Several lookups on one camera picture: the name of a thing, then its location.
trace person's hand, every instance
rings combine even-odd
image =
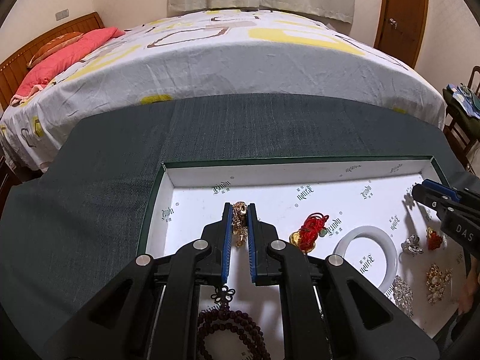
[[[472,256],[472,267],[469,275],[466,277],[466,282],[462,286],[460,296],[458,298],[458,315],[469,312],[473,304],[473,296],[478,291],[480,284],[480,275],[477,275],[478,261]]]

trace bedsheet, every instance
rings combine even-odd
[[[443,128],[442,96],[397,59],[294,14],[238,9],[144,24],[8,107],[0,142],[11,167],[46,171],[81,119],[118,108],[230,93],[357,100]]]

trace pink pillow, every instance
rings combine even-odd
[[[35,85],[47,85],[58,74],[104,45],[111,38],[118,38],[124,34],[124,31],[116,27],[100,28],[87,32],[78,42],[58,50],[29,71],[14,97],[28,96]]]

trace gold chain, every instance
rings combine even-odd
[[[247,205],[245,202],[236,202],[233,205],[233,234],[237,236],[237,247],[243,246],[247,239]]]

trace jewelry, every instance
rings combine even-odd
[[[383,253],[385,253],[387,269],[385,277],[380,286],[378,286],[378,289],[381,292],[386,293],[397,275],[398,256],[395,244],[382,229],[375,226],[360,226],[347,233],[347,235],[345,235],[345,237],[337,244],[333,253],[345,257],[345,252],[347,251],[349,244],[357,237],[366,237],[374,240],[380,245]]]
[[[440,237],[435,230],[431,227],[427,228],[427,243],[428,243],[428,250],[434,251],[438,249],[443,242],[443,237]]]
[[[405,242],[402,243],[402,250],[412,256],[423,254],[423,249],[420,247],[420,237],[416,235],[408,237]]]
[[[219,310],[201,311],[197,321],[197,351],[205,360],[213,360],[212,355],[205,348],[205,337],[215,333],[217,330],[229,330],[238,334],[238,339],[248,347],[253,360],[270,360],[270,354],[265,347],[263,332],[246,312],[230,311],[229,303],[232,301],[235,290],[227,286],[215,288],[211,296],[216,304],[220,305]],[[232,322],[213,323],[216,320]]]
[[[315,240],[318,236],[325,237],[327,234],[325,222],[328,218],[328,215],[319,212],[310,214],[300,229],[290,234],[290,243],[298,247],[303,253],[310,253],[315,249]]]
[[[245,202],[236,202],[233,205],[232,219],[233,234],[237,236],[237,247],[245,245],[247,239],[247,205]]]
[[[431,294],[427,299],[429,303],[442,300],[446,285],[452,280],[452,270],[446,269],[443,274],[437,264],[432,264],[427,272],[427,287]]]
[[[393,281],[393,298],[397,307],[411,318],[413,315],[413,293],[410,286],[398,275],[395,276]]]

